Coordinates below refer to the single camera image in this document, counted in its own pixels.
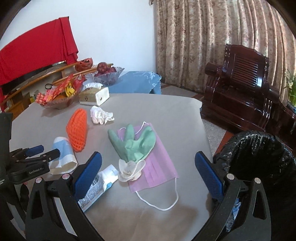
blue plastic sheet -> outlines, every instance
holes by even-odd
[[[109,85],[109,93],[153,93],[161,95],[161,76],[149,71],[130,71]]]

curtain fold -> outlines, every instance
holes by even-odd
[[[157,72],[167,84],[203,91],[208,62],[222,64],[225,44],[242,44],[269,57],[268,82],[288,97],[285,73],[295,73],[296,41],[265,0],[154,0]]]

black plastic bag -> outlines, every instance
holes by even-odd
[[[296,160],[277,137],[259,131],[241,132],[213,159],[238,179],[259,177],[271,213],[271,240],[296,240]]]

metal screw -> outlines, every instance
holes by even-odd
[[[69,179],[69,177],[70,177],[70,174],[69,174],[69,173],[65,173],[65,174],[62,175],[62,178],[63,178],[64,180]]]
[[[226,175],[226,177],[227,177],[229,180],[233,180],[233,179],[234,179],[234,175],[231,174],[231,173],[228,173],[228,174]]]
[[[260,180],[260,178],[255,178],[255,180],[254,180],[257,184],[260,184],[261,183],[261,180]]]
[[[36,180],[35,180],[36,183],[40,183],[41,181],[42,181],[42,178],[41,178],[41,177],[38,177],[38,178],[36,178]]]

red cloth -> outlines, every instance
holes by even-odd
[[[0,51],[0,85],[60,61],[75,63],[77,53],[69,17],[42,24],[20,35]],[[3,100],[0,87],[0,103]]]

